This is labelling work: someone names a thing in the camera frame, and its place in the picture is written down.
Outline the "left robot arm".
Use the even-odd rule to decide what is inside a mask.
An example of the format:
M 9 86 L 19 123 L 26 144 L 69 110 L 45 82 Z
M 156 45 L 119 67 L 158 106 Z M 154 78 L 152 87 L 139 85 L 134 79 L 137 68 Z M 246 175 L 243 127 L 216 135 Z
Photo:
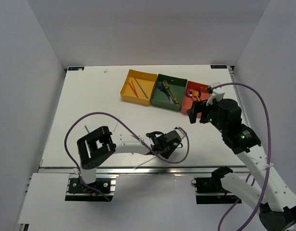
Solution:
M 91 192 L 96 186 L 96 168 L 113 154 L 159 155 L 168 159 L 182 143 L 185 133 L 181 128 L 163 133 L 146 133 L 136 138 L 134 135 L 122 135 L 110 132 L 102 126 L 77 141 L 80 156 L 79 186 L 85 192 Z

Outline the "gold fork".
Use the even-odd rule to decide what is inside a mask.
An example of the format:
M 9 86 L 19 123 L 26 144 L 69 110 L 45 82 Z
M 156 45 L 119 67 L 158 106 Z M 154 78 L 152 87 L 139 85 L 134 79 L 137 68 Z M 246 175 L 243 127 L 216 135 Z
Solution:
M 180 102 L 178 101 L 178 99 L 175 97 L 175 95 L 172 93 L 170 86 L 168 84 L 168 82 L 166 80 L 163 81 L 163 84 L 166 88 L 166 90 L 171 94 L 171 96 L 173 97 L 174 102 L 176 103 L 176 105 L 180 106 Z

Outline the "fork with green marbled handle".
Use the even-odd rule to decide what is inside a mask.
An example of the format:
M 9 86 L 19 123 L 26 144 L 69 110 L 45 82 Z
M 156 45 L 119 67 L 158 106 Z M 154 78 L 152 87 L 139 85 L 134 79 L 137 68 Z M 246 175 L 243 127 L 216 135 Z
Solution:
M 171 104 L 175 104 L 175 105 L 177 105 L 177 103 L 176 103 L 176 101 L 174 100 L 174 98 L 173 98 L 173 96 L 170 94 L 170 97 L 169 97 L 169 99 L 170 99 L 170 102 L 171 102 Z

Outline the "orange chopstick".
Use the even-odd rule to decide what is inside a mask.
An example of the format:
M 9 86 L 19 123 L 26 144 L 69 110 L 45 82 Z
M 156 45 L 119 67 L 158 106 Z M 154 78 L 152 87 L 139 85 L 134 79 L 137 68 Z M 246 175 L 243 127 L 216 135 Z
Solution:
M 132 80 L 131 80 L 131 85 L 133 86 L 134 90 L 136 91 L 136 89 L 135 89 L 135 86 L 134 86 L 134 83 L 133 83 L 133 81 L 132 81 Z
M 130 86 L 131 90 L 134 92 L 134 94 L 136 93 L 136 91 L 134 90 L 133 86 L 131 85 L 130 82 L 128 82 L 128 85 Z

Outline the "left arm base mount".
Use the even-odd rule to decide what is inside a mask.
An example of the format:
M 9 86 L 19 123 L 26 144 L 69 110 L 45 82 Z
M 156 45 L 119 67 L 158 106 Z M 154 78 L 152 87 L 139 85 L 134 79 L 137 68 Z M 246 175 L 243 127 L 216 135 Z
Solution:
M 87 187 L 79 177 L 71 176 L 68 179 L 65 201 L 73 202 L 110 202 L 113 198 L 116 177 L 97 177 L 94 183 Z

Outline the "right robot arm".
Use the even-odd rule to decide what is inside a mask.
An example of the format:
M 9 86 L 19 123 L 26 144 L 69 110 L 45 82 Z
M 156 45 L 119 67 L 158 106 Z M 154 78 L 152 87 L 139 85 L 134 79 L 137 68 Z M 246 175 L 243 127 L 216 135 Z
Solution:
M 243 200 L 251 208 L 259 205 L 259 219 L 268 231 L 284 231 L 296 224 L 296 195 L 282 180 L 268 157 L 255 132 L 242 123 L 242 110 L 232 99 L 194 101 L 188 109 L 190 123 L 197 114 L 200 123 L 211 123 L 221 134 L 224 143 L 247 166 L 257 184 L 265 191 L 262 201 L 260 192 L 233 172 L 220 167 L 211 174 L 212 188 L 217 192 L 227 190 Z

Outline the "iridescent pink spoon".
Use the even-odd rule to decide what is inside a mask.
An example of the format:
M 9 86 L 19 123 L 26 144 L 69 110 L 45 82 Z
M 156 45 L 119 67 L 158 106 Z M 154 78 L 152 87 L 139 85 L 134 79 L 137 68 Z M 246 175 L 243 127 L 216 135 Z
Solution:
M 186 96 L 189 97 L 189 98 L 193 97 L 193 93 L 192 93 L 192 91 L 190 89 L 186 90 Z

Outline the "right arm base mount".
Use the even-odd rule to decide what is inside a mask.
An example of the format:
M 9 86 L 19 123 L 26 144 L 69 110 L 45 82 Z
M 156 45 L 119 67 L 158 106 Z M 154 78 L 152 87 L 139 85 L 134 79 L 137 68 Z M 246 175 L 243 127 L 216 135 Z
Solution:
M 197 205 L 234 204 L 238 197 L 222 187 L 221 179 L 233 170 L 227 166 L 220 167 L 210 177 L 198 177 L 191 180 L 195 187 Z

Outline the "purple iridescent fork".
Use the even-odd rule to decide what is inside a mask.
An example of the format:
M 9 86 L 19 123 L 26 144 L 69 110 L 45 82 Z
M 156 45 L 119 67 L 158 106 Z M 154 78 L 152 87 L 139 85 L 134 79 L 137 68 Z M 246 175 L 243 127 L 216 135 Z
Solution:
M 166 90 L 165 86 L 163 83 L 158 83 L 157 84 L 158 89 L 163 92 L 164 94 L 166 94 L 167 97 L 170 97 L 169 92 Z

